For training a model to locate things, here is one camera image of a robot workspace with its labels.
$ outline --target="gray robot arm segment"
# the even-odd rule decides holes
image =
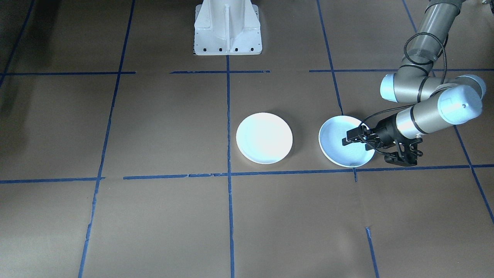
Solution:
[[[434,0],[425,11],[417,33],[429,33],[441,42],[446,40],[465,0]],[[395,102],[415,103],[428,99],[441,84],[441,78],[428,77],[438,59],[441,45],[431,36],[418,36],[410,44],[407,57],[396,74],[387,75],[381,83],[381,96]]]

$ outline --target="brown floor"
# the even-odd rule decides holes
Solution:
[[[489,5],[447,47],[483,114],[424,136],[418,167],[353,171],[319,128],[396,106],[379,85],[427,0],[253,0],[263,53],[230,57],[192,55],[200,0],[43,3],[0,2],[1,278],[494,277]],[[291,127],[281,162],[237,148],[256,112]]]

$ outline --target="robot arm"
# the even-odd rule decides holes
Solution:
[[[367,144],[384,155],[388,163],[401,166],[417,165],[422,152],[417,145],[422,135],[478,117],[482,112],[482,97],[486,84],[475,75],[462,75],[454,79],[429,77],[434,62],[444,49],[444,42],[455,17],[465,0],[432,0],[418,33],[411,38],[402,66],[395,74],[386,75],[381,83],[381,96],[394,102],[412,102],[407,109],[378,122],[373,129],[362,124],[347,131],[342,144]],[[396,147],[395,152],[379,148]]]

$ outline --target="blue painter's tape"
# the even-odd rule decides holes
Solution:
[[[84,271],[84,263],[86,262],[87,246],[89,245],[89,237],[91,235],[92,222],[94,219],[94,211],[96,210],[96,196],[98,195],[100,181],[96,181],[96,186],[94,187],[93,202],[91,206],[91,220],[89,225],[87,225],[86,238],[84,241],[84,248],[82,249],[81,265],[79,266],[78,278],[82,278],[82,273]]]
[[[435,71],[444,71],[444,69],[433,69]],[[448,71],[494,71],[494,69],[448,69]]]
[[[5,74],[8,72],[8,69],[10,67],[11,62],[14,59],[14,54],[15,54],[15,51],[17,50],[17,46],[19,46],[19,42],[21,41],[22,34],[26,30],[26,26],[28,24],[29,17],[31,16],[31,12],[33,11],[34,3],[35,3],[35,0],[31,0],[31,4],[29,5],[28,13],[26,14],[26,17],[24,18],[24,23],[22,24],[22,27],[21,27],[21,31],[19,32],[19,35],[17,36],[17,39],[15,40],[14,46],[12,47],[12,51],[10,52],[10,56],[8,57],[7,64],[5,65],[5,68],[3,69],[3,75],[0,78],[0,87],[3,84],[3,81],[5,79]]]
[[[151,175],[151,176],[127,176],[124,180],[152,180],[152,179],[177,179],[186,178],[189,175]]]
[[[336,99],[338,100],[338,106],[340,108],[341,114],[343,115],[343,107],[341,106],[341,100],[339,97],[338,84],[336,83],[336,75],[334,74],[333,60],[331,59],[331,51],[329,50],[328,37],[326,35],[326,28],[324,27],[323,13],[321,12],[321,4],[319,0],[317,2],[317,9],[319,11],[319,20],[321,21],[321,27],[323,29],[324,42],[326,43],[326,51],[328,52],[329,66],[331,68],[331,74],[333,76],[334,90],[336,91]]]
[[[201,71],[172,71],[170,74],[212,74],[212,73],[270,73],[269,70],[201,70]]]
[[[473,168],[491,168],[494,167],[494,164],[477,164],[472,165]]]
[[[207,74],[207,73],[226,73],[224,70],[200,70],[200,71],[172,71],[170,74]]]
[[[62,178],[62,179],[32,179],[32,180],[5,180],[0,184],[34,184],[34,183],[63,183],[63,182],[91,182],[104,179],[103,177],[94,178]]]
[[[125,40],[123,41],[122,55],[120,57],[120,65],[119,65],[119,70],[118,70],[119,73],[117,74],[117,80],[115,82],[115,90],[113,92],[112,106],[110,108],[110,115],[108,116],[108,124],[106,127],[105,141],[103,143],[103,150],[101,152],[101,163],[100,163],[99,170],[98,170],[98,177],[101,177],[101,174],[103,172],[103,165],[105,163],[105,154],[106,154],[106,148],[108,145],[108,136],[110,134],[110,127],[112,124],[113,108],[115,107],[115,100],[116,100],[117,92],[119,89],[120,76],[121,76],[122,68],[124,66],[125,49],[127,47],[128,35],[130,33],[130,25],[132,23],[132,16],[134,13],[134,7],[135,7],[135,0],[132,0],[132,6],[130,7],[130,13],[129,13],[128,23],[127,23],[127,31],[125,33]],[[100,184],[100,181],[97,181],[96,186],[94,188],[93,204],[92,204],[92,210],[91,210],[91,221],[89,222],[89,225],[87,226],[86,240],[84,241],[84,249],[82,250],[81,265],[79,267],[78,278],[82,278],[82,274],[84,272],[84,264],[85,264],[85,260],[86,260],[87,247],[89,245],[89,238],[91,235],[91,227],[92,227],[92,222],[93,222],[93,218],[94,218],[94,211],[96,209],[96,196],[98,194],[99,184]]]
[[[355,182],[357,183],[359,181],[359,179],[357,178],[357,168],[352,168],[353,170],[353,177],[355,179]]]
[[[117,75],[117,74],[136,74],[135,71],[108,71],[108,72],[21,72],[6,73],[5,76],[37,76],[37,75]]]
[[[377,262],[375,260],[374,246],[372,244],[371,230],[366,228],[367,241],[369,242],[370,256],[372,257],[372,264],[374,265],[375,278],[379,278],[379,270],[377,269]]]
[[[494,214],[491,209],[491,206],[489,205],[489,202],[487,201],[487,197],[484,193],[484,189],[482,188],[482,185],[480,184],[480,181],[477,177],[477,173],[475,173],[475,169],[472,165],[472,162],[470,161],[470,157],[468,156],[468,153],[466,151],[465,145],[463,144],[463,140],[461,139],[460,132],[458,131],[458,128],[456,126],[454,127],[454,131],[456,132],[456,136],[458,137],[458,140],[460,141],[461,148],[463,149],[463,153],[465,154],[466,160],[468,161],[468,165],[470,165],[470,170],[472,171],[473,178],[475,179],[475,183],[477,184],[477,188],[479,189],[480,195],[482,196],[482,199],[484,200],[484,204],[487,208],[487,212],[489,213],[489,216],[491,218],[492,223],[494,224]]]
[[[294,175],[294,174],[320,174],[320,173],[347,173],[352,169],[331,169],[331,170],[302,170],[302,171],[267,171],[267,172],[235,172],[232,176],[257,176],[257,175]]]
[[[231,163],[231,118],[230,118],[230,56],[226,56],[226,117],[227,117],[227,167],[228,167],[228,219],[230,224],[230,278],[235,278],[235,252],[233,242],[233,200],[232,200],[232,163]]]
[[[389,168],[358,168],[357,172],[381,172],[381,171],[415,171],[435,169],[466,169],[468,165],[444,165],[444,166],[416,166],[416,167],[389,167]]]
[[[417,28],[415,27],[415,23],[413,22],[412,15],[410,14],[410,11],[408,10],[407,3],[405,2],[405,0],[402,0],[402,2],[403,2],[403,6],[405,7],[405,10],[407,11],[407,15],[408,15],[408,18],[410,19],[410,23],[412,24],[413,31],[415,33],[417,33]]]

